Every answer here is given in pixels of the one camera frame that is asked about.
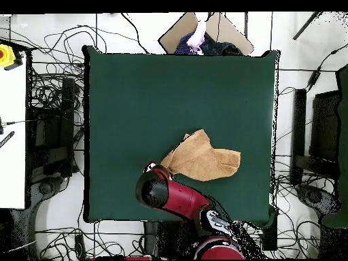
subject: fabric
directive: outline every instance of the fabric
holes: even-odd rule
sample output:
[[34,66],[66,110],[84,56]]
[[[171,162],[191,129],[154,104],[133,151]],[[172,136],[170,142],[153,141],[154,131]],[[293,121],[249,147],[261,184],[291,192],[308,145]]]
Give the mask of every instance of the fabric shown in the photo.
[[177,49],[175,51],[176,55],[197,55],[197,53],[187,44],[187,41],[191,36],[193,36],[194,32],[187,34],[186,36],[182,37],[180,39],[179,45],[177,46]]
[[172,174],[209,181],[229,177],[237,172],[241,154],[233,150],[214,149],[203,129],[189,135],[161,162]]
[[207,30],[207,23],[205,21],[200,21],[197,24],[196,31],[186,42],[193,51],[198,52],[201,50],[200,46],[205,41],[205,31]]
[[278,53],[263,57],[101,54],[84,47],[85,209],[97,220],[179,220],[140,205],[137,181],[186,133],[241,153],[232,177],[175,181],[213,196],[232,220],[268,224]]
[[243,53],[235,45],[228,42],[215,42],[214,40],[205,38],[201,45],[201,50],[204,55],[223,55],[223,56],[242,56]]

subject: black cable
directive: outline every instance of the black cable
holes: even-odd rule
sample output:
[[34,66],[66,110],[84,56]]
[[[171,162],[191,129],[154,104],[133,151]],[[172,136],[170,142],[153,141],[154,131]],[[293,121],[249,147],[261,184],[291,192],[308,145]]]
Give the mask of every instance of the black cable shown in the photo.
[[121,15],[122,15],[122,17],[123,17],[124,19],[126,19],[126,20],[130,23],[130,25],[132,25],[132,26],[134,27],[135,32],[137,32],[137,41],[138,41],[139,46],[140,46],[141,48],[143,48],[143,50],[145,51],[146,54],[149,54],[149,52],[140,44],[140,41],[139,41],[139,32],[138,32],[137,27],[136,27],[136,26],[132,23],[132,21],[130,21],[123,13],[121,13]]
[[272,50],[272,36],[273,36],[273,12],[271,14],[271,35],[269,41],[269,50]]
[[216,42],[218,42],[218,39],[219,39],[219,33],[220,33],[220,20],[221,20],[221,12],[219,12],[219,23],[217,24],[217,37],[216,37]]
[[76,165],[78,171],[80,172],[80,174],[84,177],[84,174],[81,172],[80,168],[78,167],[78,165],[77,165],[77,163],[76,163],[75,157],[73,158],[73,161],[74,161],[74,163],[75,163],[75,165]]

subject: black stand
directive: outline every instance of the black stand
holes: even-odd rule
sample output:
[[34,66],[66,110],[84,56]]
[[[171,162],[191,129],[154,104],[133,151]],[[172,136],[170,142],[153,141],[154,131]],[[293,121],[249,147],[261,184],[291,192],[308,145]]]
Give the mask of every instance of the black stand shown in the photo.
[[304,30],[306,30],[306,28],[312,23],[312,21],[314,19],[316,19],[317,17],[319,17],[320,15],[322,15],[323,12],[314,12],[311,17],[309,17],[309,19],[305,22],[305,24],[302,26],[302,28],[297,32],[297,34],[294,36],[294,38],[292,38],[293,40],[296,40],[297,38],[300,37],[300,35],[302,34],[302,32]]

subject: black cloth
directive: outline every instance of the black cloth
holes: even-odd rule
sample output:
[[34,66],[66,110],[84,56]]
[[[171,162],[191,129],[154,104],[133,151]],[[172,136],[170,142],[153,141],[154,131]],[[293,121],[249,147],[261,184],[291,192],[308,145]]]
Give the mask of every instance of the black cloth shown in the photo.
[[243,53],[235,45],[228,42],[215,42],[209,38],[205,38],[205,41],[200,46],[204,55],[215,56],[242,56]]

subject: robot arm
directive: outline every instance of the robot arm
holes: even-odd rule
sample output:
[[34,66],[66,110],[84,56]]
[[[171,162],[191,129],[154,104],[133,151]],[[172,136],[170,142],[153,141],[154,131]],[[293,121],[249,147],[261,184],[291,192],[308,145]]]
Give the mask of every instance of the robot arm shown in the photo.
[[150,162],[136,188],[140,203],[193,221],[201,240],[194,259],[244,259],[228,229],[229,223],[210,209],[209,201],[197,190],[173,181],[161,165]]

